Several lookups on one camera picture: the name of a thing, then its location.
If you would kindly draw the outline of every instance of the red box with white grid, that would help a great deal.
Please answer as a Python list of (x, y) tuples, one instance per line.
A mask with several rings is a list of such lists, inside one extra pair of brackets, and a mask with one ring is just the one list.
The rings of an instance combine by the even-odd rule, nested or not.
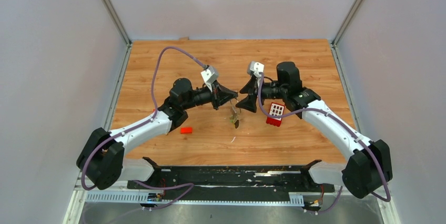
[[(283, 115), (283, 111), (285, 110), (285, 106), (281, 105), (279, 103), (271, 102), (271, 107), (269, 108), (269, 114), (270, 115)], [(266, 119), (266, 124), (271, 124), (277, 127), (280, 127), (280, 124), (282, 124), (282, 118), (275, 119), (268, 117)]]

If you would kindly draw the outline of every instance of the gray floor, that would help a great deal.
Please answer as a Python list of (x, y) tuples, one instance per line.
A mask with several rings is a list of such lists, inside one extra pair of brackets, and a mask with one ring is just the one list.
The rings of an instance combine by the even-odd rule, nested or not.
[[(329, 206), (334, 197), (325, 196), (324, 205)], [(88, 203), (84, 207), (84, 221), (88, 224), (108, 223), (122, 214), (140, 209), (132, 203)], [(375, 197), (357, 199), (342, 196), (336, 207), (328, 213), (313, 216), (295, 207), (259, 206), (195, 206), (172, 205), (149, 212), (136, 210), (110, 223), (181, 223), (181, 224), (247, 224), (247, 223), (383, 223)]]

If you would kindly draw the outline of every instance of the small red object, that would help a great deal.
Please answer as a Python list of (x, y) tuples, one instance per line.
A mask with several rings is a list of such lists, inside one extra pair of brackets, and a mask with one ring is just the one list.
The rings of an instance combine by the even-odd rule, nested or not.
[[(269, 108), (270, 115), (283, 115), (283, 111), (285, 111), (285, 105), (271, 102), (271, 107)], [(276, 119), (268, 117), (266, 119), (266, 124), (280, 127), (280, 124), (282, 124), (282, 118)]]
[(192, 134), (192, 128), (191, 127), (180, 128), (180, 133), (181, 134)]

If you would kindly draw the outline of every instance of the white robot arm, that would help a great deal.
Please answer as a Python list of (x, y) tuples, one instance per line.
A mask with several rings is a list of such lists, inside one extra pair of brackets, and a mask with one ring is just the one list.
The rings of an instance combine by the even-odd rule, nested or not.
[(250, 81), (240, 90), (248, 96), (237, 103), (236, 107), (255, 113), (258, 101), (262, 111), (265, 99), (282, 99), (290, 114), (315, 126), (343, 154), (347, 164), (328, 164), (315, 160), (304, 166), (302, 173), (308, 175), (310, 184), (332, 184), (346, 186), (356, 197), (363, 198), (383, 185), (379, 171), (372, 157), (364, 148), (367, 146), (378, 159), (386, 181), (392, 179), (389, 146), (382, 140), (376, 142), (360, 134), (326, 105), (313, 90), (302, 85), (299, 69), (293, 62), (277, 65), (278, 80), (263, 82), (264, 65), (251, 62), (248, 66)]
[(116, 181), (149, 179), (154, 172), (151, 163), (124, 156), (144, 142), (179, 127), (188, 117), (186, 109), (212, 103), (217, 110), (237, 97), (237, 92), (217, 82), (218, 72), (212, 66), (208, 66), (201, 75), (204, 84), (197, 89), (192, 89), (187, 78), (177, 79), (169, 97), (146, 118), (110, 132), (103, 128), (94, 130), (77, 159), (77, 167), (85, 170), (86, 176), (101, 190)]

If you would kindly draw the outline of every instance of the wooden panel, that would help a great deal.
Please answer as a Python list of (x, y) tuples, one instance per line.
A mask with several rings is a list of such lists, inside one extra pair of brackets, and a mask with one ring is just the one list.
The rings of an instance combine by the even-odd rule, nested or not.
[[(277, 79), (279, 62), (293, 61), (304, 85), (315, 90), (335, 113), (353, 125), (329, 44), (324, 39), (170, 40), (133, 44), (113, 128), (142, 119), (155, 108), (150, 97), (150, 82), (159, 52), (169, 45), (178, 46), (216, 67), (220, 73), (218, 81), (233, 90), (239, 90), (249, 80), (246, 69), (252, 60), (265, 64), (265, 75), (273, 79)], [(155, 81), (158, 106), (177, 78), (187, 77), (194, 87), (201, 87), (200, 71), (201, 67), (187, 56), (166, 51)], [(270, 101), (266, 101), (267, 109), (269, 105)], [(307, 164), (314, 159), (344, 162), (330, 141), (297, 116), (284, 118), (282, 125), (275, 127), (265, 123), (266, 116), (261, 112), (243, 110), (240, 127), (235, 129), (229, 121), (229, 104), (218, 111), (210, 104), (196, 107), (188, 110), (188, 115), (182, 126), (193, 127), (192, 134), (181, 135), (177, 129), (167, 136), (151, 139), (127, 157), (147, 156), (160, 165)]]

